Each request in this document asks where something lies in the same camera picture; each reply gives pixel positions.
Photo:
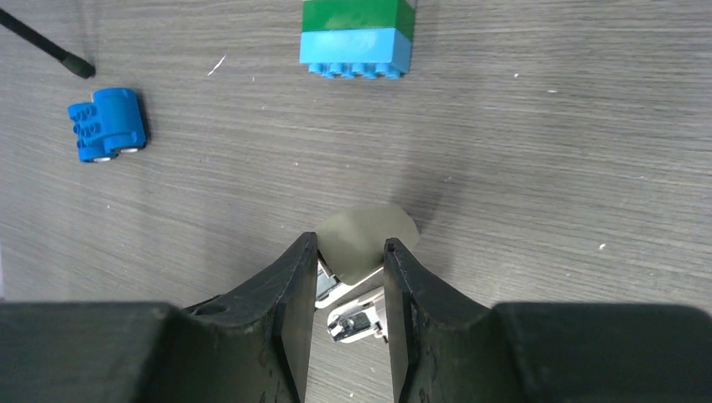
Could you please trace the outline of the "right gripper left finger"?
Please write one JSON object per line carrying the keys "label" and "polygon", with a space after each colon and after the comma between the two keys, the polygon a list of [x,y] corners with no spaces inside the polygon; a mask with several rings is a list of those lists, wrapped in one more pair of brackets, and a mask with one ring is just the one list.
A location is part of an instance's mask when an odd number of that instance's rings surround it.
{"label": "right gripper left finger", "polygon": [[4,402],[302,402],[317,236],[233,290],[160,301],[1,305]]}

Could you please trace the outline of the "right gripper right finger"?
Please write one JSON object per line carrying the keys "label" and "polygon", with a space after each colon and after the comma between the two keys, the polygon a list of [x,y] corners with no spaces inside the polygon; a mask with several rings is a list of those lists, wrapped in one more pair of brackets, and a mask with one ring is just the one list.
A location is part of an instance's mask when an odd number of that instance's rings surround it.
{"label": "right gripper right finger", "polygon": [[385,243],[397,402],[708,402],[711,317],[691,306],[487,307]]}

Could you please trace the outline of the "beige white stapler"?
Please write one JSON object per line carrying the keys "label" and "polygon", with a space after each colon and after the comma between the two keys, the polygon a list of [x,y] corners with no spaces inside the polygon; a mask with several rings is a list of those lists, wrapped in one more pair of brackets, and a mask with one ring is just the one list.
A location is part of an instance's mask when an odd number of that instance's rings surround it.
{"label": "beige white stapler", "polygon": [[383,269],[389,238],[414,247],[420,233],[413,218],[394,204],[365,205],[338,212],[315,228],[317,294],[315,308],[324,309]]}

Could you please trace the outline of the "white staple remover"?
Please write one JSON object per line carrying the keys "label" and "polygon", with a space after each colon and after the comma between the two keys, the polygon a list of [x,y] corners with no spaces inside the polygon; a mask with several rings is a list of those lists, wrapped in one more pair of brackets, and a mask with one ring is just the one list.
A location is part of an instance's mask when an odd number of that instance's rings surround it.
{"label": "white staple remover", "polygon": [[389,342],[383,287],[362,294],[332,310],[327,331],[335,343],[354,343],[369,336]]}

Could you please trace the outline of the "blue toy car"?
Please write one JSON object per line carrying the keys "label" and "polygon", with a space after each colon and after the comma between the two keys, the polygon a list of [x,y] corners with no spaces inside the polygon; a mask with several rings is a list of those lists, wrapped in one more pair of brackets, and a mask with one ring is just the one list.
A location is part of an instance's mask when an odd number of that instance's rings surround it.
{"label": "blue toy car", "polygon": [[135,153],[148,143],[139,97],[132,89],[98,90],[91,101],[72,104],[67,113],[82,163],[113,160],[120,154]]}

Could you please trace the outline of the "blue green brick stack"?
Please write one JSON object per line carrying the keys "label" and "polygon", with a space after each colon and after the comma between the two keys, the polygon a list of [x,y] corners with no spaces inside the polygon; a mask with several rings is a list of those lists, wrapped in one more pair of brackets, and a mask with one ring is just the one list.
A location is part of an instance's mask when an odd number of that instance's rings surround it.
{"label": "blue green brick stack", "polygon": [[411,67],[417,2],[302,3],[299,63],[325,78],[398,79]]}

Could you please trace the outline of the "black music stand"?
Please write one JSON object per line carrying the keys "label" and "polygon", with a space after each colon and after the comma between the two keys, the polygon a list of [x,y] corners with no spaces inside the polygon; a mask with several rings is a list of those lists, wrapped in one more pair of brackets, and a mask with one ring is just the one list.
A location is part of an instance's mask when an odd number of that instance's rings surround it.
{"label": "black music stand", "polygon": [[57,60],[72,74],[82,79],[95,76],[96,68],[90,62],[60,47],[3,9],[1,9],[1,25]]}

